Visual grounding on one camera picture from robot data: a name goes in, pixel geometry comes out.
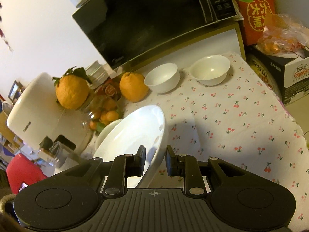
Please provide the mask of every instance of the white appliance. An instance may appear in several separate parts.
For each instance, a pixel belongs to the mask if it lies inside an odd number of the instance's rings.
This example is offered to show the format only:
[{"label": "white appliance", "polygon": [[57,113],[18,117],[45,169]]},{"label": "white appliance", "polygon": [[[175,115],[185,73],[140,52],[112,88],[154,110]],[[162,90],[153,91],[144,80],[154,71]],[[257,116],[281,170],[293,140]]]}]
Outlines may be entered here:
[{"label": "white appliance", "polygon": [[80,154],[92,137],[92,131],[82,125],[84,120],[83,112],[64,109],[57,103],[52,77],[44,72],[18,98],[7,126],[35,150],[46,136],[54,141],[63,135],[76,145],[74,152]]}]

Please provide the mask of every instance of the microwave door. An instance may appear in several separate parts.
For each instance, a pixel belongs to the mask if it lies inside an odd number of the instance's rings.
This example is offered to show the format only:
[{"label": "microwave door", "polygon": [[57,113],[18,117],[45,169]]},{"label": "microwave door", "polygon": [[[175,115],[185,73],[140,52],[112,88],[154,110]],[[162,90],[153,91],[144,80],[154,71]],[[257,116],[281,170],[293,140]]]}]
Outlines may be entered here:
[{"label": "microwave door", "polygon": [[212,23],[207,0],[88,0],[73,18],[115,69]]},{"label": "microwave door", "polygon": [[203,11],[203,15],[205,18],[205,25],[211,24],[215,21],[217,21],[217,17],[215,13],[213,12],[212,6],[209,2],[209,0],[198,0],[201,6],[201,9]]}]

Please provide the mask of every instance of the cherry print tablecloth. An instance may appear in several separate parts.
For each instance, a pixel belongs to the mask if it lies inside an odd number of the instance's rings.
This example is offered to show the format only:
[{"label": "cherry print tablecloth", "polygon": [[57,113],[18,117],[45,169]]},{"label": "cherry print tablecloth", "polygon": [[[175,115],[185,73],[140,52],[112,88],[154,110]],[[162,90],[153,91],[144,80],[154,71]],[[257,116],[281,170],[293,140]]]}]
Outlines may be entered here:
[{"label": "cherry print tablecloth", "polygon": [[[168,124],[168,143],[176,154],[200,161],[219,157],[283,185],[297,202],[290,229],[309,228],[309,152],[303,132],[239,55],[224,56],[231,68],[220,85],[205,87],[183,69],[175,90],[152,92],[135,104],[126,102],[125,116],[145,105],[160,106]],[[150,185],[182,186],[182,178],[167,175],[165,162]]]}]

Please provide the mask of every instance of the plastic bag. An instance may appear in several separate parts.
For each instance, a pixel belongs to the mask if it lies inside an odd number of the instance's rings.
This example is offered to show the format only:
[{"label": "plastic bag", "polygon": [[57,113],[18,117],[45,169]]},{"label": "plastic bag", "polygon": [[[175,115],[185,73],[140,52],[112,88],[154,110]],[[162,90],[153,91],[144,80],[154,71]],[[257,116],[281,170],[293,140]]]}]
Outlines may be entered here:
[{"label": "plastic bag", "polygon": [[290,15],[267,13],[258,46],[266,55],[299,52],[309,43],[309,29]]}]

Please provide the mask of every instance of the red box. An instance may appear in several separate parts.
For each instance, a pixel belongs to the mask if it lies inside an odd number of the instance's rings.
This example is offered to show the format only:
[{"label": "red box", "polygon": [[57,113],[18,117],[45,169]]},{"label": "red box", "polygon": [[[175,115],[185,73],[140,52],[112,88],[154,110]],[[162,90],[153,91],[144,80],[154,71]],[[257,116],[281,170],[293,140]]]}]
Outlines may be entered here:
[{"label": "red box", "polygon": [[244,44],[256,44],[264,31],[266,13],[276,13],[274,0],[253,0],[250,3],[237,1],[237,3],[244,17],[241,25]]}]

